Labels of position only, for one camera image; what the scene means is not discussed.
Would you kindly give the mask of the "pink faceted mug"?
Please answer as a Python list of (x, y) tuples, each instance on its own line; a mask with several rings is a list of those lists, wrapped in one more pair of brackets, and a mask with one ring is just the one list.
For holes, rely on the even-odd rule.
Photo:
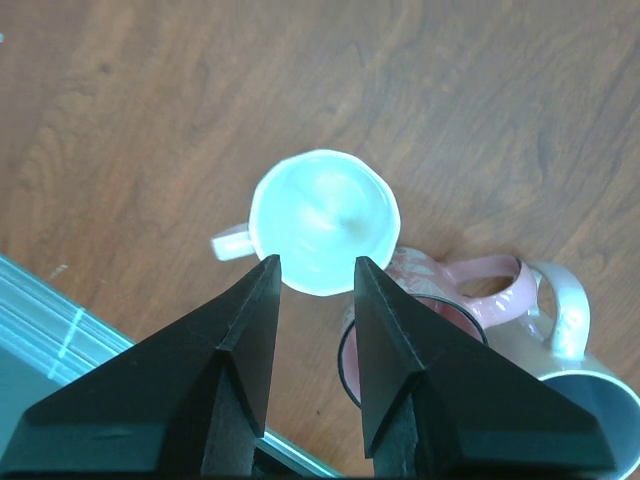
[(284, 284), (327, 297), (354, 288), (358, 257), (386, 268), (401, 216), (387, 182), (352, 154), (316, 149), (282, 160), (257, 184), (248, 220), (211, 239), (220, 261), (277, 255)]

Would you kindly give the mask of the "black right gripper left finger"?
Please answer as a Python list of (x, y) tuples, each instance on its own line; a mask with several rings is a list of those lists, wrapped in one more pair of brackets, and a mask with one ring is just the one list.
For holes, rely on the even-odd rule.
[(28, 408), (5, 475), (247, 475), (265, 431), (276, 255), (218, 297)]

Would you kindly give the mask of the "pink ghost pattern mug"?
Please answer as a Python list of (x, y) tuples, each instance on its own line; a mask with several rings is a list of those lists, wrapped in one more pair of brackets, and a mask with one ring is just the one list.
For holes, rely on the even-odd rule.
[[(488, 328), (520, 317), (537, 296), (532, 271), (512, 255), (444, 263), (418, 249), (398, 247), (385, 273), (405, 292), (484, 344)], [(496, 277), (508, 277), (511, 282), (488, 296), (461, 292), (465, 282)]]

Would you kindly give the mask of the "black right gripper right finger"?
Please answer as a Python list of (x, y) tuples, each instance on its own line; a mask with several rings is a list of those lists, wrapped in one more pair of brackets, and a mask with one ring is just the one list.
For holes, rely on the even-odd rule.
[(616, 463), (598, 420), (355, 264), (365, 454), (378, 475), (601, 475)]

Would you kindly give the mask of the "iridescent cream mug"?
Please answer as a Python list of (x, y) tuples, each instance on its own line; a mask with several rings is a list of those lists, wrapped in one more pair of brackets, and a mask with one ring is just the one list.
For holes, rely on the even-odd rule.
[(626, 479), (639, 466), (639, 396), (587, 352), (589, 299), (566, 267), (528, 264), (536, 284), (550, 287), (555, 314), (535, 303), (519, 318), (486, 330), (489, 345), (547, 386), (593, 414), (616, 461), (606, 479)]

